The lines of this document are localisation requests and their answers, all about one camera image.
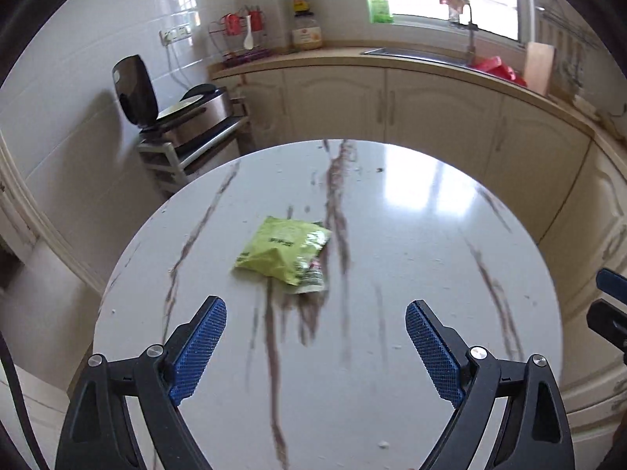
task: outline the red cup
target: red cup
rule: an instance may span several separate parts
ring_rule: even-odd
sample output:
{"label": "red cup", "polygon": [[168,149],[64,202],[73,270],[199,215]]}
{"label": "red cup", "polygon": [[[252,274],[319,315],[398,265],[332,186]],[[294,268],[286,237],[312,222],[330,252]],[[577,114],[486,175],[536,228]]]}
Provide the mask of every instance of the red cup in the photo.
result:
{"label": "red cup", "polygon": [[263,16],[261,10],[251,10],[250,14],[250,28],[253,32],[260,32],[263,30]]}
{"label": "red cup", "polygon": [[237,14],[227,14],[222,19],[225,22],[227,35],[235,36],[241,34],[241,23]]}

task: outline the round table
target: round table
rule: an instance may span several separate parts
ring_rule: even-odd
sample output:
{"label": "round table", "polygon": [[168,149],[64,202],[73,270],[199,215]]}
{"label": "round table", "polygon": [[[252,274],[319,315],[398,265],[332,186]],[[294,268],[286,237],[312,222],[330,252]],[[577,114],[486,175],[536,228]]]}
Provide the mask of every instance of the round table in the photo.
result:
{"label": "round table", "polygon": [[[302,300],[233,270],[268,215],[333,230],[326,298]],[[556,294],[529,234],[474,180],[398,146],[294,143],[192,182],[122,254],[94,350],[109,362],[138,356],[209,295],[225,300],[227,328],[180,411],[216,470],[419,468],[453,408],[407,335],[414,299],[469,346],[511,360],[545,355],[559,381]],[[472,468],[484,468],[505,401]],[[133,404],[146,456],[139,417]]]}

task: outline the kitchen counter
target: kitchen counter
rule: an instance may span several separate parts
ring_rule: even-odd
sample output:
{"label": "kitchen counter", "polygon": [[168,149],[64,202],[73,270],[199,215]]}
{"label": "kitchen counter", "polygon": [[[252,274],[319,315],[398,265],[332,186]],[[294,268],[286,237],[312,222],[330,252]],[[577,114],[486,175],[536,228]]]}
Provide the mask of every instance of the kitchen counter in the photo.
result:
{"label": "kitchen counter", "polygon": [[607,154],[612,162],[627,179],[627,149],[590,119],[582,115],[577,109],[566,104],[556,104],[530,90],[521,88],[513,83],[502,81],[499,78],[482,74],[475,70],[439,64],[423,60],[407,58],[390,58],[384,56],[364,56],[361,53],[374,47],[340,47],[317,49],[264,58],[250,64],[240,65],[231,69],[214,71],[212,78],[218,81],[230,76],[246,75],[250,72],[286,69],[290,67],[314,67],[321,65],[353,65],[361,67],[378,67],[384,69],[400,69],[406,71],[425,72],[446,78],[454,78],[466,83],[473,83],[495,90],[505,95],[515,97],[521,101],[536,106],[553,116],[572,125],[582,133],[591,137]]}

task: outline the black cable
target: black cable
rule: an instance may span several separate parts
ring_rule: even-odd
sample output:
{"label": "black cable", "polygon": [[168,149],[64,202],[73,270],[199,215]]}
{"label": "black cable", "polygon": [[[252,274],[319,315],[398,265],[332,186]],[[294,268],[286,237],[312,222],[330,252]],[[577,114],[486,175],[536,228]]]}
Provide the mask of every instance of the black cable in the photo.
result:
{"label": "black cable", "polygon": [[28,418],[28,412],[26,411],[26,403],[24,403],[24,395],[22,394],[22,388],[20,387],[18,372],[15,370],[15,364],[13,363],[11,352],[9,351],[9,347],[6,345],[6,341],[4,341],[4,337],[2,337],[2,332],[0,332],[0,362],[2,362],[6,379],[9,382],[11,397],[13,398],[15,411],[18,414],[18,419],[20,421],[26,443],[28,443],[28,447],[31,450],[33,457],[35,458],[35,462],[40,470],[49,470],[48,463],[46,463],[46,460],[43,457],[42,450],[40,449],[35,433],[33,432],[31,421]]}
{"label": "black cable", "polygon": [[31,470],[0,422],[0,468]]}

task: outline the wooden cutting board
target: wooden cutting board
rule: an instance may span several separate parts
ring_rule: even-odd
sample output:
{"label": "wooden cutting board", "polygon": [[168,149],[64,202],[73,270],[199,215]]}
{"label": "wooden cutting board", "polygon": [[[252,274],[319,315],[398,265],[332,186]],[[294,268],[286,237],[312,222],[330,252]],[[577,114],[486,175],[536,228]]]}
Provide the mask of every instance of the wooden cutting board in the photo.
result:
{"label": "wooden cutting board", "polygon": [[552,45],[540,42],[527,44],[527,59],[522,77],[527,81],[530,90],[546,96],[549,92],[554,58],[555,47]]}

